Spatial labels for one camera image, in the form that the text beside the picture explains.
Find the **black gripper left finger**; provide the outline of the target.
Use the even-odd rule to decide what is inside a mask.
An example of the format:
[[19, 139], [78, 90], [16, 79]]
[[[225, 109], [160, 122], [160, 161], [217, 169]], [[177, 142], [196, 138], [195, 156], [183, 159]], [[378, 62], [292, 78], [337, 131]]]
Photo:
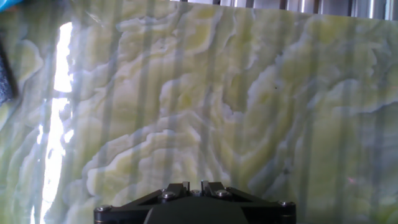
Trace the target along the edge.
[[190, 183], [169, 184], [120, 207], [100, 205], [94, 209], [94, 224], [144, 223], [150, 210], [158, 205], [189, 196]]

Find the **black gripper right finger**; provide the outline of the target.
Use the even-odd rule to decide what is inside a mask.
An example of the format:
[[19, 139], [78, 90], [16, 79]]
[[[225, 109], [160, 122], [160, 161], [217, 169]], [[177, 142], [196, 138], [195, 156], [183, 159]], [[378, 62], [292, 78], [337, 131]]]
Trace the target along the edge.
[[237, 205], [249, 223], [295, 224], [295, 202], [270, 202], [234, 187], [225, 187], [221, 182], [207, 180], [201, 181], [201, 195]]

